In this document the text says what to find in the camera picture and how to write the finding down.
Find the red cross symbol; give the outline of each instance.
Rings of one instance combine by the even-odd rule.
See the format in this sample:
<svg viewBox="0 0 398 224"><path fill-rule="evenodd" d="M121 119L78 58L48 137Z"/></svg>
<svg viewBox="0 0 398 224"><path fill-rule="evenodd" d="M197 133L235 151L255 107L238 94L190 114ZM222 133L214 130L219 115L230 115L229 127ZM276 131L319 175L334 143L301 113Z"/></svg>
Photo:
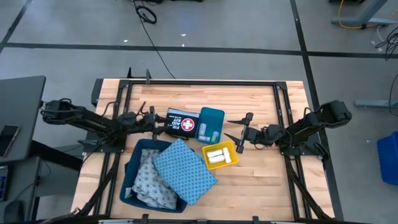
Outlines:
<svg viewBox="0 0 398 224"><path fill-rule="evenodd" d="M181 122L181 128L184 131L191 131L193 129L193 127L195 127L195 123L193 122L192 119L190 118L185 118L182 120Z"/></svg>

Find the blue bin on floor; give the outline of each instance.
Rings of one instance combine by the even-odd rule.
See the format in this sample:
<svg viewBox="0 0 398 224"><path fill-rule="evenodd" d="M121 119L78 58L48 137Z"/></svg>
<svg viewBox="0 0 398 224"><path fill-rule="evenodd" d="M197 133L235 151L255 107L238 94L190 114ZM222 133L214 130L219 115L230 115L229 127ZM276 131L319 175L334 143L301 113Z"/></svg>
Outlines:
<svg viewBox="0 0 398 224"><path fill-rule="evenodd" d="M149 210L155 210L159 212L169 212L169 213L182 213L187 206L186 201L177 198L177 206L175 210L167 209L167 208L153 208L148 206L145 202L140 201L137 198L137 194L131 191L132 197L131 198L124 198L126 193L126 188L132 187L134 185L134 181L137 177L138 168L140 165L141 154L143 149L158 149L160 152L167 149L172 143L167 141L156 141L154 142L151 139L141 139L137 142L134 151L131 154L130 161L124 166L124 171L126 175L124 176L122 189L120 190L120 200L126 204L139 207L139 208L146 208Z"/></svg>
<svg viewBox="0 0 398 224"><path fill-rule="evenodd" d="M377 141L381 177L385 183L398 185L398 131Z"/></svg>

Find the desk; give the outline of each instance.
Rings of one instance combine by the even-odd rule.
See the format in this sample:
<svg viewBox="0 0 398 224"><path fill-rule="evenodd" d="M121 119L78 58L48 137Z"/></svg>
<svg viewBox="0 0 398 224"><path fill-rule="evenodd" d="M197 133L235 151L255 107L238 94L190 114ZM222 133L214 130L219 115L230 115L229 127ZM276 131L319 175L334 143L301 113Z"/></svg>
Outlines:
<svg viewBox="0 0 398 224"><path fill-rule="evenodd" d="M118 79L103 80L96 112L102 114L105 106L114 101L118 90ZM200 112L204 106L225 111L223 133L240 136L242 126L227 123L227 120L239 120L249 111L254 113L251 126L261 128L268 124L278 124L276 102L273 89L261 86L256 82L250 86L229 85L133 85L129 111L137 111L146 101L144 110L155 106L156 112L165 116L168 108L191 112ZM302 82L286 82L294 121L302 118L303 111L308 106ZM124 90L120 105L124 105L126 90ZM285 125L287 114L282 103ZM112 117L112 110L107 110L106 116ZM126 205L119 200L121 184L124 178L124 165L130 159L136 142L142 138L150 138L151 133L132 134L127 138L126 148L119 163L116 188L113 198L111 218L141 218L149 214L150 219L173 220L252 220L258 216L260 220L293 220L290 202L289 186L284 158L277 147L257 150L253 145L246 144L243 154L238 154L239 163L216 170L212 173L218 183L210 189L194 206L188 206L181 214L155 212ZM162 134L161 140L174 141L174 138ZM223 135L221 141L229 139ZM201 154L204 144L194 139L187 144ZM98 186L101 165L104 154L95 153L83 164L76 188L72 209L82 208ZM302 156L303 172L308 191L319 206L333 217L330 195L326 184L322 162L315 156ZM104 213L108 190L103 193L100 213ZM297 200L300 216L304 217L303 203L297 190Z"/></svg>
<svg viewBox="0 0 398 224"><path fill-rule="evenodd" d="M6 205L25 188L18 200L22 201L25 219L35 220L41 159L80 170L81 159L32 140L44 85L44 76L0 80L0 130L7 124L20 127L6 156L0 158L0 164L12 169L7 201L0 202L0 220Z"/></svg>

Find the black floor line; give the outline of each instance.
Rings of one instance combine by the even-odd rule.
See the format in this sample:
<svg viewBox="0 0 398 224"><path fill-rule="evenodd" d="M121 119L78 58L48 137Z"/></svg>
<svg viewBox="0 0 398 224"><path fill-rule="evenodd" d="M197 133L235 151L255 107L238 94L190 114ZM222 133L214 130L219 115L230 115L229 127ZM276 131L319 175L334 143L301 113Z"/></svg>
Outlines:
<svg viewBox="0 0 398 224"><path fill-rule="evenodd" d="M317 94L317 88L315 86L315 80L313 79L310 58L308 55L307 46L305 45L303 29L302 29L301 22L300 22L300 16L299 16L299 11L297 9L296 1L290 0L290 5L292 6L293 18L294 18L294 22L295 22L295 26L296 26L298 42L300 43L305 74L307 75L307 81L308 81L308 85L309 85L309 89L310 89L312 105L313 105L314 109L317 109L320 106L318 94ZM329 148L328 138L326 136L325 130L319 132L319 137L320 137L320 142L326 148ZM333 166L331 163L331 159L329 160L328 164L329 164L329 166L324 166L324 168L326 168L326 178L327 178L327 182L329 185L330 197L331 197L331 202L333 205L333 211L335 213L336 219L344 220L343 210L341 208L341 202L340 202L340 198L338 195L338 189L337 189L337 184L336 184L336 179L335 179L335 174L334 174Z"/></svg>
<svg viewBox="0 0 398 224"><path fill-rule="evenodd" d="M69 49L69 50L125 50L125 51L155 51L152 46L126 45L90 45L90 44L30 44L5 43L4 48L23 49ZM160 52L206 52L206 53L238 53L238 54L269 54L269 55L302 55L301 50L247 49L231 47L156 47ZM347 53L347 52L307 52L314 57L343 57L343 58L384 58L384 54Z"/></svg>
<svg viewBox="0 0 398 224"><path fill-rule="evenodd" d="M14 22L11 24L10 28L8 28L7 34L4 36L3 40L1 41L0 44L0 54L2 50L5 48L8 40L11 38L12 33L15 31L15 29L18 26L19 21L21 21L22 16L24 16L27 7L33 0L26 0L24 7L22 7L21 11L19 11L18 16L15 18Z"/></svg>
<svg viewBox="0 0 398 224"><path fill-rule="evenodd" d="M315 57L341 57L341 58L384 58L384 54L370 53L343 53L343 52L308 52L309 56ZM398 58L398 54L391 55L391 58Z"/></svg>
<svg viewBox="0 0 398 224"><path fill-rule="evenodd" d="M27 49L155 51L155 49L152 46L126 46L126 45L6 43L5 47L27 48ZM271 54L271 55L301 55L301 52L298 50L246 49L246 48L224 48L224 47L162 47L162 46L156 46L156 49L161 52L216 52L216 53Z"/></svg>

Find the teal container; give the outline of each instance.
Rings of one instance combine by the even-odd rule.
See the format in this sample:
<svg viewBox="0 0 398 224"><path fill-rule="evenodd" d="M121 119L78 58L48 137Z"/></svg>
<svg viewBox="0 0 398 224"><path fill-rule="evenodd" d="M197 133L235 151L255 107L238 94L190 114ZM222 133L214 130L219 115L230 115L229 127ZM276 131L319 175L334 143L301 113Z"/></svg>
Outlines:
<svg viewBox="0 0 398 224"><path fill-rule="evenodd" d="M225 112L222 110L208 108L208 107L204 107L201 109L199 115L198 127L195 134L195 138L198 140L198 142L202 142L205 144L217 144L220 142L221 131L223 129L223 123L224 123L224 115ZM206 141L204 139L199 139L200 125L202 123L206 124L205 137L207 137L209 141Z"/></svg>

